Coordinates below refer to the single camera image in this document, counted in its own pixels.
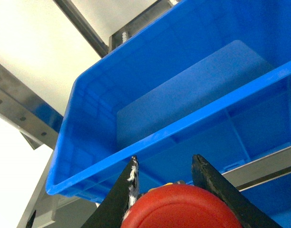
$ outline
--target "metal beam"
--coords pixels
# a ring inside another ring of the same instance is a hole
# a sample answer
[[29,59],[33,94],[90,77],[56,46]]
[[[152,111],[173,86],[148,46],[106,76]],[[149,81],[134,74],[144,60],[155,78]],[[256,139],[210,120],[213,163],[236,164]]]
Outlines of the metal beam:
[[54,149],[63,117],[0,64],[0,116]]
[[108,46],[95,32],[76,6],[70,0],[54,0],[54,2],[59,6],[98,55],[102,58],[106,56],[108,54]]
[[291,146],[226,172],[223,176],[243,191],[291,173]]

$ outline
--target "red object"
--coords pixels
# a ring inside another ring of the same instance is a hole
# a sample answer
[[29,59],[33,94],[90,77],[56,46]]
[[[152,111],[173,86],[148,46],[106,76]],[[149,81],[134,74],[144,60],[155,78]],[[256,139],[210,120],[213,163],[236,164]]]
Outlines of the red object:
[[121,228],[242,228],[233,212],[201,188],[173,184],[142,196]]

